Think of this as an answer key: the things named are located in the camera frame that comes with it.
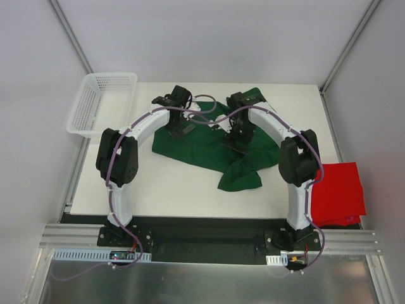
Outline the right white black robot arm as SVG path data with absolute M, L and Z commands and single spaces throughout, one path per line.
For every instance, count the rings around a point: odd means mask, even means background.
M 284 230 L 275 233 L 271 243 L 280 250 L 299 250 L 313 233 L 311 192 L 321 170 L 317 136 L 311 129 L 295 130 L 260 93 L 236 92 L 227 98 L 227 106 L 231 113 L 225 147 L 246 156 L 259 127 L 280 148 L 278 171 L 288 186 L 289 209 Z

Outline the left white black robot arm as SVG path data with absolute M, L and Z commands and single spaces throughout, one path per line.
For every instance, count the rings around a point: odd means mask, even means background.
M 148 111 L 134 123 L 119 130 L 107 128 L 103 131 L 96 169 L 108 191 L 105 239 L 112 239 L 120 246 L 139 243 L 130 226 L 134 203 L 127 187 L 139 169 L 139 148 L 158 129 L 168 126 L 169 131 L 176 131 L 182 126 L 187 121 L 183 112 L 191 101 L 192 93 L 176 85 L 171 93 L 154 98 Z

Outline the green t shirt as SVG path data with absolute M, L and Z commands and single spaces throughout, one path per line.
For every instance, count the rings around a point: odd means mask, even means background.
M 257 189 L 262 186 L 259 170 L 278 164 L 280 148 L 262 129 L 256 127 L 247 153 L 240 154 L 222 144 L 228 133 L 219 127 L 195 125 L 180 139 L 174 139 L 165 128 L 154 134 L 152 152 L 180 162 L 223 175 L 217 188 L 227 192 Z

